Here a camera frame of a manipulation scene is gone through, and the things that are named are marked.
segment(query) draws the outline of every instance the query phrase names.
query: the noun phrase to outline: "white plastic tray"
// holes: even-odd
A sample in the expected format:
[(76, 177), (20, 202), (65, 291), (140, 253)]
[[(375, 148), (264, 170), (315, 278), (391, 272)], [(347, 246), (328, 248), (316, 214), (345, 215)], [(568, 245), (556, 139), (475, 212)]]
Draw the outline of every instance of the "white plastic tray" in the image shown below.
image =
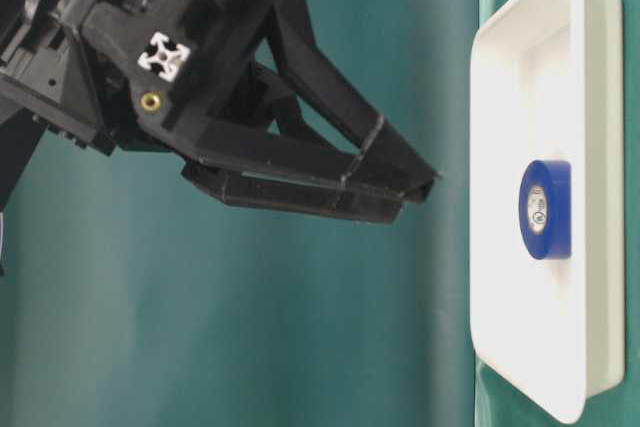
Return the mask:
[[(564, 423), (624, 375), (621, 0), (509, 0), (471, 60), (471, 330), (478, 356)], [(518, 219), (533, 160), (572, 169), (572, 255)]]

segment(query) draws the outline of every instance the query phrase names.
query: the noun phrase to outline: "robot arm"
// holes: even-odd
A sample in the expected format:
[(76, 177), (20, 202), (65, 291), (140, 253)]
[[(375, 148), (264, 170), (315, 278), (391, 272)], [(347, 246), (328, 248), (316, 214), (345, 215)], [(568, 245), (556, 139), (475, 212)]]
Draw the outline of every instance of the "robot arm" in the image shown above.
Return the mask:
[[(433, 169), (320, 51), (306, 0), (7, 5), (0, 101), (81, 147), (173, 152), (185, 178), (227, 204), (351, 220), (392, 222), (433, 185)], [(277, 72), (255, 60), (263, 41)], [(357, 152), (306, 124), (299, 98)]]

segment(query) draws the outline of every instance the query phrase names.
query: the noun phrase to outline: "green cloth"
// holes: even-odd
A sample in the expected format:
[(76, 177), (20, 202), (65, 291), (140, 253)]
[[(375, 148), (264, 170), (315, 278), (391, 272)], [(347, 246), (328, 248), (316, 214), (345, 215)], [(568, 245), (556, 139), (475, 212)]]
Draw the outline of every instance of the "green cloth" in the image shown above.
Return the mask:
[[(480, 0), (483, 19), (506, 0)], [(627, 217), (627, 373), (624, 383), (587, 402), (582, 427), (640, 425), (640, 0), (625, 7), (625, 155)], [(476, 427), (561, 425), (481, 362), (476, 366)]]
[(309, 0), (440, 172), (392, 227), (232, 209), (171, 155), (47, 134), (7, 211), (0, 425), (473, 423), (468, 65), (477, 0)]

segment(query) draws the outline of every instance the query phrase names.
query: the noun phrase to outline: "screw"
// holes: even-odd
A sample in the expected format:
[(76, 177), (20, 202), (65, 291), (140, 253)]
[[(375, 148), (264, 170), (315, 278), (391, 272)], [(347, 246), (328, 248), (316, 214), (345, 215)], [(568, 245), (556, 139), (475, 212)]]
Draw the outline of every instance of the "screw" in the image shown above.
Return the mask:
[(140, 99), (140, 105), (149, 113), (157, 112), (162, 107), (162, 99), (155, 92), (147, 92)]

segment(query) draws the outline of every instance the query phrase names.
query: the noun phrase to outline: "blue electrical tape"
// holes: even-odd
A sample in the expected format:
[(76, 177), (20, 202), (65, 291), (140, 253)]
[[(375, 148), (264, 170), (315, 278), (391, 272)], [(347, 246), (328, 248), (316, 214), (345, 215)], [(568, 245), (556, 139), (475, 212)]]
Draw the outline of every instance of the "blue electrical tape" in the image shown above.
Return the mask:
[(571, 257), (571, 164), (532, 162), (520, 185), (520, 231), (534, 259)]

